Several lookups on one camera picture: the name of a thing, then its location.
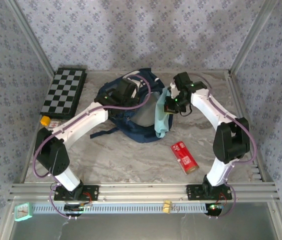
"patterned wallpaper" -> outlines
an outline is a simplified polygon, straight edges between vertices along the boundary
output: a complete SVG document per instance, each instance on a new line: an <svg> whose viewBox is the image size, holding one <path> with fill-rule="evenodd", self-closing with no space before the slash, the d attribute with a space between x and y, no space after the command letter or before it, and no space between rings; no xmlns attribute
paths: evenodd
<svg viewBox="0 0 282 240"><path fill-rule="evenodd" d="M54 70L229 69L263 0L18 0Z"/></svg>
<svg viewBox="0 0 282 240"><path fill-rule="evenodd" d="M0 0L0 219L25 164L50 80Z"/></svg>
<svg viewBox="0 0 282 240"><path fill-rule="evenodd" d="M265 167L282 201L282 1L250 50L237 80Z"/></svg>

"light blue cloth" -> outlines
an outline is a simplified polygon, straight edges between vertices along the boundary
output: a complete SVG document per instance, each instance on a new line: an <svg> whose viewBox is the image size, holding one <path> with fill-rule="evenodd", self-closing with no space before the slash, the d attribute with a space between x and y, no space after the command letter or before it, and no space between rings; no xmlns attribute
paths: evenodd
<svg viewBox="0 0 282 240"><path fill-rule="evenodd" d="M170 92L165 87L155 105L154 130L158 138L163 138L169 131L169 114L164 112L166 96L170 96Z"/></svg>

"black and white checkerboard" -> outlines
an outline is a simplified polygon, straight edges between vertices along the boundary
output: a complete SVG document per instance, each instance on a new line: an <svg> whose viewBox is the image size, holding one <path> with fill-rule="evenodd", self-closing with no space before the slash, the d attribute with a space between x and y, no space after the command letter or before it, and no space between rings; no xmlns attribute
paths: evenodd
<svg viewBox="0 0 282 240"><path fill-rule="evenodd" d="M45 98L41 115L53 119L75 116L87 74L81 68L59 68Z"/></svg>

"gray marble tabletop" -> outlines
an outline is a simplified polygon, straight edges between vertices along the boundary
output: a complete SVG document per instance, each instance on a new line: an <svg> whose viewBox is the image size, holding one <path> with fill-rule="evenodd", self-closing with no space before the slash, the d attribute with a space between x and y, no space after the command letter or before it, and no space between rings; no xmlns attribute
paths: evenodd
<svg viewBox="0 0 282 240"><path fill-rule="evenodd" d="M166 84L173 80L175 73L157 73ZM99 88L106 82L126 72L88 72L76 113L80 113L94 100ZM200 79L189 74L195 82ZM227 110L235 114L235 107L223 74L204 74L212 85L213 96ZM214 161L212 144L215 130L197 109L188 117L179 114L173 118L171 130L161 140L152 143L137 143L122 132L102 135L90 139L90 134L114 127L110 121L98 125L82 136L68 150L70 168L85 183L201 183ZM199 165L199 169L185 175L173 155L170 146L183 141ZM38 163L39 173L46 170ZM253 173L248 165L236 166L229 182L252 181ZM32 172L32 163L25 182L52 182L51 177L37 179Z"/></svg>

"red snack bar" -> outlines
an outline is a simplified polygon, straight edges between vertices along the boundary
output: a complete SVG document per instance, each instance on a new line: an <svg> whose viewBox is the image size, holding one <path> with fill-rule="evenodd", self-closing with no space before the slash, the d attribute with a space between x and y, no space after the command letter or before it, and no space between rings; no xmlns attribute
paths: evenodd
<svg viewBox="0 0 282 240"><path fill-rule="evenodd" d="M179 141L171 146L171 150L180 163L185 174L194 172L199 168L199 165L189 152L183 141Z"/></svg>

